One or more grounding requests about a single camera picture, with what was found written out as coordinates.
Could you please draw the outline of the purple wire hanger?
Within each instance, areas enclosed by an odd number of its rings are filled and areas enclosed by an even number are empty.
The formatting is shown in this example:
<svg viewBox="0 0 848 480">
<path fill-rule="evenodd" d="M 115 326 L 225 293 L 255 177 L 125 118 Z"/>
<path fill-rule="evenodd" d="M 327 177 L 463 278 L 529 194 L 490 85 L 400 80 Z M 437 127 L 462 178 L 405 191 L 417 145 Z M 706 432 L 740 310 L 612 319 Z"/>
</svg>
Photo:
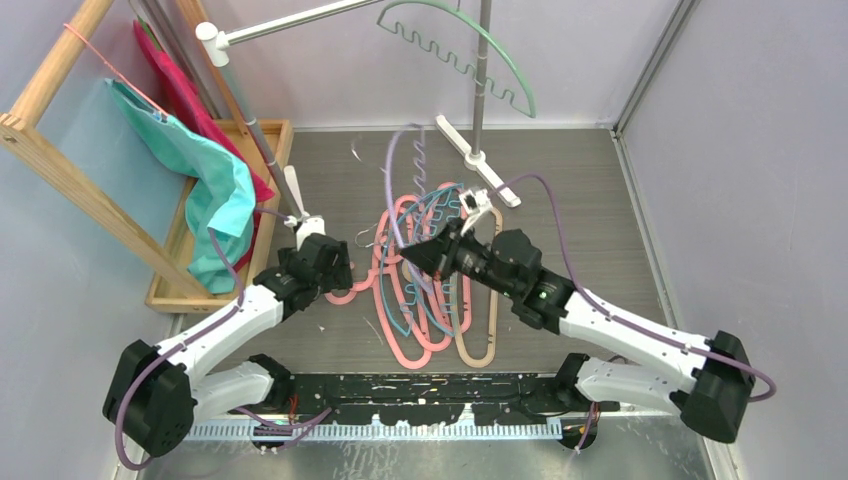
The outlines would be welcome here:
<svg viewBox="0 0 848 480">
<path fill-rule="evenodd" d="M 385 195 L 386 195 L 387 207 L 388 207 L 388 211 L 389 211 L 389 223 L 388 224 L 390 226 L 390 239 L 395 240 L 395 244 L 397 245 L 397 247 L 399 249 L 404 248 L 406 246 L 406 244 L 403 241 L 402 234 L 400 233 L 400 227 L 398 225 L 398 215 L 397 215 L 397 208 L 398 207 L 395 207 L 395 204 L 394 204 L 395 198 L 394 198 L 393 191 L 392 191 L 392 165 L 393 165 L 393 161 L 394 161 L 394 152 L 395 152 L 396 146 L 397 146 L 397 144 L 400 140 L 400 137 L 406 131 L 411 131 L 411 130 L 417 130 L 419 132 L 420 138 L 418 140 L 420 140 L 420 142 L 418 142 L 418 143 L 421 144 L 421 145 L 415 147 L 416 151 L 418 151 L 418 153 L 420 155 L 418 157 L 415 157 L 416 160 L 415 160 L 414 163 L 416 165 L 418 165 L 418 163 L 421 163 L 421 165 L 426 166 L 426 153 L 424 152 L 425 143 L 426 143 L 425 142 L 425 140 L 426 140 L 425 139 L 425 136 L 426 136 L 425 128 L 424 128 L 423 125 L 418 124 L 418 123 L 408 123 L 408 124 L 402 126 L 400 128 L 400 130 L 397 130 L 393 134 L 393 136 L 392 136 L 392 138 L 389 142 L 389 145 L 388 145 L 385 165 L 384 165 L 384 167 L 379 168 L 384 173 Z M 356 150 L 356 142 L 360 139 L 361 139 L 361 135 L 357 135 L 356 137 L 354 137 L 354 139 L 351 141 L 351 144 L 350 144 L 350 151 L 352 152 L 354 157 L 360 163 L 365 165 L 364 160 L 362 160 L 362 158 L 359 156 L 359 154 L 357 153 L 357 150 Z M 415 182 L 417 182 L 416 185 L 418 185 L 421 182 L 426 181 L 425 166 L 420 166 L 420 168 L 419 168 L 420 173 L 422 175 L 421 178 L 423 178 L 423 180 L 421 180 L 420 182 L 419 182 L 419 180 L 415 180 Z M 421 276 L 421 274 L 418 272 L 418 270 L 416 270 L 416 267 L 412 266 L 412 267 L 409 267 L 409 268 L 410 268 L 411 276 L 412 276 L 413 281 L 416 284 L 416 286 L 422 288 L 426 293 L 433 293 L 432 285 L 430 285 Z"/>
</svg>

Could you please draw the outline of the light blue wire hanger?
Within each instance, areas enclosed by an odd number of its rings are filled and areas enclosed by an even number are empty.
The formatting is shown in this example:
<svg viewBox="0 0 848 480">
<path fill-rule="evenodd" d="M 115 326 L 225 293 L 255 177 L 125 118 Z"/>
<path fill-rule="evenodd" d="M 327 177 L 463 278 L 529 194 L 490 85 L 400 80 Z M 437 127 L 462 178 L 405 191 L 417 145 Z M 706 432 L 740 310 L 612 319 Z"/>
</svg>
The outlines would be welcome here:
<svg viewBox="0 0 848 480">
<path fill-rule="evenodd" d="M 448 338 L 454 336 L 449 309 L 456 302 L 448 293 L 447 285 L 428 281 L 419 284 L 415 278 L 403 280 L 403 272 L 412 274 L 416 270 L 409 266 L 397 253 L 397 242 L 393 227 L 401 226 L 403 244 L 431 238 L 440 223 L 464 213 L 458 199 L 459 186 L 446 184 L 422 197 L 406 195 L 395 205 L 395 215 L 389 216 L 380 227 L 382 238 L 374 244 L 376 253 L 376 301 L 377 311 L 386 317 L 390 329 L 408 337 L 413 329 L 423 331 L 433 327 Z"/>
</svg>

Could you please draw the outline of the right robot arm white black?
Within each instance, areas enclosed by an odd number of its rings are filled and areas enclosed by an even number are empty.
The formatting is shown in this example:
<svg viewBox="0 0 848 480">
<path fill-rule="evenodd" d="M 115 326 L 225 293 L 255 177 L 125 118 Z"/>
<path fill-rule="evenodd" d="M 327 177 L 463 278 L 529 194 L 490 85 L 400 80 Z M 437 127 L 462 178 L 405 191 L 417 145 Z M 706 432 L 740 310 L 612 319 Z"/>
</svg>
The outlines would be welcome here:
<svg viewBox="0 0 848 480">
<path fill-rule="evenodd" d="M 601 346 L 628 359 L 615 366 L 570 353 L 557 373 L 555 396 L 567 410 L 603 402 L 678 414 L 696 433 L 733 443 L 752 399 L 755 375 L 742 341 L 671 329 L 581 290 L 542 264 L 542 253 L 520 229 L 484 244 L 449 222 L 434 238 L 408 245 L 401 256 L 432 279 L 455 273 L 505 296 L 526 325 Z"/>
</svg>

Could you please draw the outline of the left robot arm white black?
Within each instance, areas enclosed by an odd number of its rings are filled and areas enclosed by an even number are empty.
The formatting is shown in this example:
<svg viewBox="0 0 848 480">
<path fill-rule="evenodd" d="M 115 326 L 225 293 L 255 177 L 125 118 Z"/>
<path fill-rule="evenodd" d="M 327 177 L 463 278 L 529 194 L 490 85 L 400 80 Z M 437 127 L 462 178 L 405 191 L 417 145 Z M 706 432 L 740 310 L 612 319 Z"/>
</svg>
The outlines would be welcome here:
<svg viewBox="0 0 848 480">
<path fill-rule="evenodd" d="M 194 425 L 217 415 L 239 407 L 287 408 L 294 398 L 292 374 L 270 356 L 253 355 L 226 371 L 216 366 L 323 294 L 352 286 L 347 242 L 312 233 L 296 247 L 279 249 L 276 266 L 202 322 L 156 345 L 128 345 L 102 407 L 116 444 L 130 438 L 149 456 L 162 457 Z"/>
</svg>

